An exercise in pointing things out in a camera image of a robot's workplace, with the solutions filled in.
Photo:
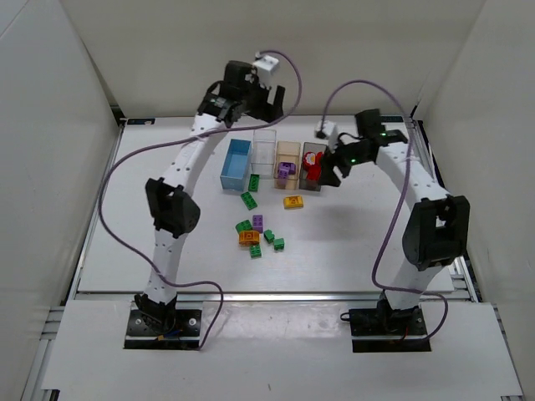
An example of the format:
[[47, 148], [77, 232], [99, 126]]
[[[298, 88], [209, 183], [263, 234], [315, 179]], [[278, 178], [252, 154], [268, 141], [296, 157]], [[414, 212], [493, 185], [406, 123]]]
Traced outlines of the red lego brick with sticker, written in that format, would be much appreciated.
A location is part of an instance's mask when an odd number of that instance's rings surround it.
[[316, 165], [316, 157], [317, 154], [313, 151], [304, 153], [302, 158], [303, 168], [308, 170], [310, 167]]

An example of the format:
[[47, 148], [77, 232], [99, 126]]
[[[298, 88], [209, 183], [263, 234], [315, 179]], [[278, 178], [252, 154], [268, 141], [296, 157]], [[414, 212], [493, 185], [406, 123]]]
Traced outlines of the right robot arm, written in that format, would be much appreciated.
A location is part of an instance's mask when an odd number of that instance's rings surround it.
[[375, 285], [392, 312], [413, 311], [440, 272], [466, 250], [470, 203], [453, 196], [434, 180], [421, 161], [412, 155], [413, 140], [406, 132], [388, 130], [378, 109], [356, 115], [358, 134], [343, 142], [343, 132], [323, 119], [317, 128], [325, 134], [328, 148], [322, 159], [321, 185], [338, 187], [352, 167], [373, 163], [387, 174], [400, 192], [395, 209], [410, 211], [401, 245], [404, 259], [394, 279]]

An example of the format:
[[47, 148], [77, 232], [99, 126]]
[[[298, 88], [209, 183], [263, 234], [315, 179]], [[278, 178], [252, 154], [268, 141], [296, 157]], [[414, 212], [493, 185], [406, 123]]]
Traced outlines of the small purple lego brick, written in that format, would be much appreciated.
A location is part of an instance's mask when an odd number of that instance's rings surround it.
[[279, 167], [283, 170], [286, 170], [290, 175], [294, 175], [297, 169], [293, 162], [281, 162]]

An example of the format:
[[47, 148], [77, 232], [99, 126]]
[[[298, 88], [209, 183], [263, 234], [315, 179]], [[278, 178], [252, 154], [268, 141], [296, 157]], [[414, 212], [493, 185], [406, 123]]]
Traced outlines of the red long lego brick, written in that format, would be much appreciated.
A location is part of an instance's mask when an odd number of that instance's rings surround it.
[[321, 176], [321, 171], [315, 170], [312, 166], [308, 168], [308, 173], [306, 177], [307, 180], [318, 181], [320, 176]]

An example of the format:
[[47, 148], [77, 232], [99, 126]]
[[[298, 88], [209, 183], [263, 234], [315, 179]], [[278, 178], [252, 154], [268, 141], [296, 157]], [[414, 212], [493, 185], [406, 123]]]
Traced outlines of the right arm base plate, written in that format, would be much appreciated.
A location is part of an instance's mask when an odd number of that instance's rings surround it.
[[418, 307], [406, 317], [380, 321], [375, 308], [349, 309], [340, 320], [350, 326], [354, 353], [428, 353], [427, 327]]

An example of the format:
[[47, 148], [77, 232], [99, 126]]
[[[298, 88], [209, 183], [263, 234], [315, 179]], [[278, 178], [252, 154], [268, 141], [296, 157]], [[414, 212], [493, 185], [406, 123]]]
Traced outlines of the purple lego brick with studs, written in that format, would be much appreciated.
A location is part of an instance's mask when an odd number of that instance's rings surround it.
[[263, 233], [263, 215], [252, 216], [252, 229], [259, 233]]

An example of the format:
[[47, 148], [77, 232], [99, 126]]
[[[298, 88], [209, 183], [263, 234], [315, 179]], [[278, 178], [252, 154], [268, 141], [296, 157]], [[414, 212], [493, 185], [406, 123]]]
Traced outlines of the yellow lego brick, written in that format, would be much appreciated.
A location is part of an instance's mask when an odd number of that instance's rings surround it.
[[291, 195], [283, 199], [283, 207], [286, 210], [294, 210], [303, 208], [303, 197], [300, 195]]

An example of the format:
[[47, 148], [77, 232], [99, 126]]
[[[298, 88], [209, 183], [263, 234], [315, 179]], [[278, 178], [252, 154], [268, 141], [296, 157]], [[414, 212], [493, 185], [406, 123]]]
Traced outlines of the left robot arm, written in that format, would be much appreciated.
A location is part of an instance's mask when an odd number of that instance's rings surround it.
[[201, 216], [193, 200], [197, 180], [213, 150], [237, 121], [248, 116], [264, 129], [283, 117], [285, 89], [274, 88], [272, 79], [279, 67], [277, 58], [257, 55], [253, 63], [231, 60], [222, 80], [212, 84], [197, 109], [188, 141], [158, 179], [145, 184], [150, 215], [155, 228], [153, 271], [135, 305], [150, 320], [164, 323], [176, 308], [174, 283], [181, 251]]

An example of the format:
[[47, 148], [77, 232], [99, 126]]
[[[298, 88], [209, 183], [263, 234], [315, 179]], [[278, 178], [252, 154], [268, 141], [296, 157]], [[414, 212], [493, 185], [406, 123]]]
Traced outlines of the purple paw print lego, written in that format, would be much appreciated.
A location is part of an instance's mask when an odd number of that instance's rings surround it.
[[277, 173], [277, 180], [286, 181], [289, 176], [289, 168], [287, 166], [279, 166]]

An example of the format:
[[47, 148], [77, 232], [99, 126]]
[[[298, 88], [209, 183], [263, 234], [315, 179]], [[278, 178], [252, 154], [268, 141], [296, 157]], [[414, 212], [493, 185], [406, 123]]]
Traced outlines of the orange transparent lego brick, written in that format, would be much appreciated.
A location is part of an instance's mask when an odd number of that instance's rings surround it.
[[254, 230], [244, 230], [238, 234], [239, 246], [255, 246], [260, 243], [260, 233]]

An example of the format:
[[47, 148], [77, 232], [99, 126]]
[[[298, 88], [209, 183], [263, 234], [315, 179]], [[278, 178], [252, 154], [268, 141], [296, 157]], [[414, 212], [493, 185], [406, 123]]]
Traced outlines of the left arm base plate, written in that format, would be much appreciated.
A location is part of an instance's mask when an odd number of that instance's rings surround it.
[[201, 341], [202, 308], [176, 305], [174, 311], [156, 322], [137, 307], [131, 307], [125, 329], [124, 349], [197, 350]]

